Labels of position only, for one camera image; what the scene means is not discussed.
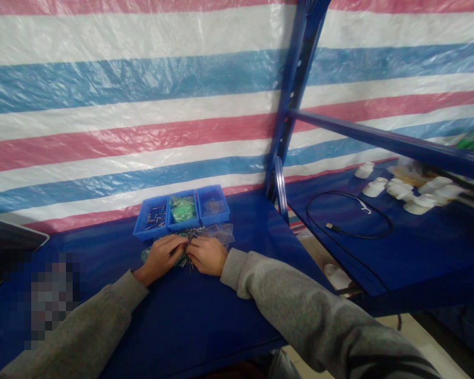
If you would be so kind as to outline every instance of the striped tarp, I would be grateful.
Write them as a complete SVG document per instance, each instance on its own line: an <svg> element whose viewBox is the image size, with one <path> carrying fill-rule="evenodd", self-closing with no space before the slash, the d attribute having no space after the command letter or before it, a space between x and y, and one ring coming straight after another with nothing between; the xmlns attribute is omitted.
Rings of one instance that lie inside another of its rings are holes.
<svg viewBox="0 0 474 379"><path fill-rule="evenodd" d="M0 220L56 232L258 188L291 0L0 0ZM474 0L333 0L302 108L434 141L474 128ZM391 153L298 123L296 181Z"/></svg>

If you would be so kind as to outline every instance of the blue plastic bin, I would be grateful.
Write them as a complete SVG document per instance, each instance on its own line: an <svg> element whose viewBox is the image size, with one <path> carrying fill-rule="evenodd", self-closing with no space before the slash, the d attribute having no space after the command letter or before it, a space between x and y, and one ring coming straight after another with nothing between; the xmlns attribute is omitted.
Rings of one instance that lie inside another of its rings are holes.
<svg viewBox="0 0 474 379"><path fill-rule="evenodd" d="M199 188L196 190L196 195L199 205L200 221L202 222L202 225L212 225L230 220L230 208L228 208L225 195L223 194L223 190L221 189L220 185ZM207 212L204 204L211 199L221 201L221 210L216 214L204 216L204 213Z"/></svg>
<svg viewBox="0 0 474 379"><path fill-rule="evenodd" d="M153 215L155 212L158 213L165 213L164 216L167 216L170 214L170 205L169 205L169 196L159 196L159 197L153 197L151 199L146 199L142 202L141 206L141 211L139 212L139 216L137 217L137 222L135 223L135 227L133 229L133 235L140 239L141 241L148 241L152 240L153 238L158 238L158 237L163 237L166 236L167 234L170 234L170 230L168 228L168 222L165 222L165 226L145 230L147 227L151 226L151 224L148 224L147 221L147 216L151 212L153 208L157 207L165 207L165 210L162 212L161 209L154 210Z"/></svg>
<svg viewBox="0 0 474 379"><path fill-rule="evenodd" d="M193 196L193 199L195 201L195 213L196 217L192 220L188 220L182 223L174 223L174 217L172 216L172 212L170 211L170 196L177 196L177 197L188 197L188 196ZM170 229L172 233L177 233L185 229L191 229L194 227L199 227L200 226L200 220L199 220L199 207L197 206L197 201L196 201L196 192L193 189L189 189L188 191L182 191L182 192L177 192L175 194L172 194L169 196L169 218L168 218L168 224L167 227Z"/></svg>

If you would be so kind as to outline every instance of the blue stripe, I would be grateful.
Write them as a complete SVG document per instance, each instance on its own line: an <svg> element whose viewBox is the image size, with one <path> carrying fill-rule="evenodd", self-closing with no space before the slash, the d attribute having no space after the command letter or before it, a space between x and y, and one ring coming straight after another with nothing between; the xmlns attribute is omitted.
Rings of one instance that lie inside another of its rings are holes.
<svg viewBox="0 0 474 379"><path fill-rule="evenodd" d="M431 124L397 128L394 132L410 137L427 139L459 135L472 129L474 129L474 118L461 118ZM317 145L288 150L288 155L284 165L306 165L322 159L356 154L373 148L376 147L357 141L356 139L336 139L335 141L326 141Z"/></svg>
<svg viewBox="0 0 474 379"><path fill-rule="evenodd" d="M317 51L308 85L474 73L474 43Z"/></svg>
<svg viewBox="0 0 474 379"><path fill-rule="evenodd" d="M264 160L264 155L226 157L10 189L0 192L0 213L105 197L212 176L260 173L264 170Z"/></svg>
<svg viewBox="0 0 474 379"><path fill-rule="evenodd" d="M418 138L433 138L437 136L458 135L473 128L474 118L464 118L410 126L395 131ZM371 148L374 148L374 146L348 138L326 141L317 145L288 151L285 165L304 165L326 158L355 154ZM260 173L264 171L265 159L265 155L227 157L10 189L0 192L0 213L56 203L100 198L206 177Z"/></svg>
<svg viewBox="0 0 474 379"><path fill-rule="evenodd" d="M272 91L284 50L0 66L0 113ZM317 51L309 85L474 72L474 43Z"/></svg>

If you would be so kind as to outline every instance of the laptop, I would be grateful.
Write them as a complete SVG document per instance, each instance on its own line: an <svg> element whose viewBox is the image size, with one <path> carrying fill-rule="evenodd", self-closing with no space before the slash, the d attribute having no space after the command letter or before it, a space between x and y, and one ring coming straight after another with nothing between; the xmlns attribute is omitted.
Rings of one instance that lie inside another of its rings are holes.
<svg viewBox="0 0 474 379"><path fill-rule="evenodd" d="M48 240L47 234L0 221L0 285L18 263L28 262Z"/></svg>

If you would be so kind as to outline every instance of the black cable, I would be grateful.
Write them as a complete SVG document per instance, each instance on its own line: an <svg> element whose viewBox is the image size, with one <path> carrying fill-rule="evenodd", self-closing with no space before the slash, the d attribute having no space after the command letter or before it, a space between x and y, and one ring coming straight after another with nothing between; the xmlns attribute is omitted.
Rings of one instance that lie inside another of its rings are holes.
<svg viewBox="0 0 474 379"><path fill-rule="evenodd" d="M319 230L321 230L328 238L330 238L332 241L335 242L335 244L337 244L341 249L343 249L349 256L351 256L354 260L358 261L363 267L365 267L367 270L369 270L372 275L374 275L376 277L377 280L379 280L379 282L383 285L383 287L387 290L387 291L390 291L390 289L388 288L388 286L383 282L383 280L379 277L378 274L376 274L374 272L373 269L371 269L366 263L362 262L360 259L358 259L356 256L354 256L353 254L351 254L346 248L344 248L344 246L342 246L335 238L333 238L330 234L328 234L327 232L325 232L325 230L320 226L318 225L318 223L312 218L311 214L309 213L309 206L311 205L311 203L313 202L314 199L316 199L318 196L321 196L321 195L324 195L324 194L327 194L327 193L335 193L335 194L341 194L342 196L346 196L346 197L349 197L349 198L357 198L359 200L361 200L360 198L358 198L357 196L354 196L350 193L347 193L347 192L343 192L343 191L326 191L326 192L322 192L322 193L319 193L317 195L314 195L308 202L307 204L307 207L305 208L305 212L307 213L307 217L309 218L310 221L312 221L317 227ZM365 205L369 205L372 209L374 209L375 211L378 211L376 208L374 208L373 206L371 206L370 204L364 202L362 200L362 202L365 204Z"/></svg>
<svg viewBox="0 0 474 379"><path fill-rule="evenodd" d="M361 198L359 198L358 196L355 196L353 194L350 194L348 192L344 192L344 191L326 191L326 192L321 192L317 195L314 195L308 202L307 204L307 207L306 207L306 212L307 212L307 216L314 222L314 224L321 229L321 227L316 223L316 221L313 220L313 218L311 217L311 215L309 214L309 206L311 205L311 203L316 199L318 198L319 196L321 195L327 195L327 194L333 194L333 195L341 195L341 196L344 196L344 197L347 197L347 198L351 198L351 199L354 199L354 200L357 200L358 202L360 203L363 203L365 204L366 207L368 208L371 208L372 210L374 210L374 212L378 213L381 217L383 217L386 221L386 223L388 224L388 230L384 233L381 233L377 236L366 236L366 235L360 235L360 234L353 234L353 233L348 233L348 232L345 232L344 230L342 230L341 228L339 228L338 226L336 225L332 225L332 224L327 224L327 227L329 229L332 229L334 232L336 233L340 233L340 234L345 234L345 235L349 235L349 236L352 236L352 237L358 237L358 238L365 238L365 239L368 239L368 240L376 240L378 238L383 238L383 237L386 237L387 235L389 235L390 233L393 232L393 230L395 229L392 221L390 220L390 218L388 216L386 216L386 214L384 214L383 212L381 212L379 209L377 209L376 207L372 206L371 204L367 203L365 200L362 200Z"/></svg>
<svg viewBox="0 0 474 379"><path fill-rule="evenodd" d="M348 192L344 192L344 191L326 191L326 192L322 192L322 193L319 193L317 195L314 195L308 202L307 204L307 207L305 208L305 212L307 213L307 217L309 218L310 221L312 221L317 227L319 230L321 230L328 238L330 238L332 241L334 241L341 249L343 249L349 256L351 256L354 260L358 261L363 267L365 267L367 270L370 271L370 273L372 275L374 275L374 277L379 281L379 283L382 284L382 286L388 291L390 292L390 288L385 284L385 282L379 277L378 274L376 274L376 272L371 269L366 263L362 262L360 259L358 259L356 256L354 256L353 254L351 254L346 248L344 248L344 246L342 246L339 242L337 242L337 240L335 238L333 238L330 234L328 234L321 226L318 225L318 223L312 218L311 214L309 213L309 206L311 205L311 203L314 201L314 199L316 199L317 197L321 196L321 195L324 195L324 194L336 194L336 195L341 195L341 196L344 196L344 197L347 197L347 198L352 198L352 199L357 199L359 201L361 201L363 204L365 204L367 207L373 209L374 211L376 211L377 213L379 213L388 223L389 225L389 229L387 232L385 233L382 233L381 235L378 235L378 236L374 236L374 237L369 237L369 236L360 236L358 234L350 234L350 233L346 233L342 230L340 230L340 228L338 228L337 232L338 233L341 233L341 234L345 234L345 235L350 235L350 236L354 236L354 237L358 237L358 238L371 238L371 239L376 239L376 238L383 238L387 235L389 235L391 232L393 232L394 230L394 225L392 223L392 221L389 219L388 216L386 216L386 214L384 214L383 212L381 212L379 209L375 208L374 206L370 205L369 203L367 203L366 201L360 199L358 196L355 196L353 194L350 194ZM398 323L397 323L397 330L398 331L401 331L402 330L402 316L400 314L397 315L397 318L398 318Z"/></svg>

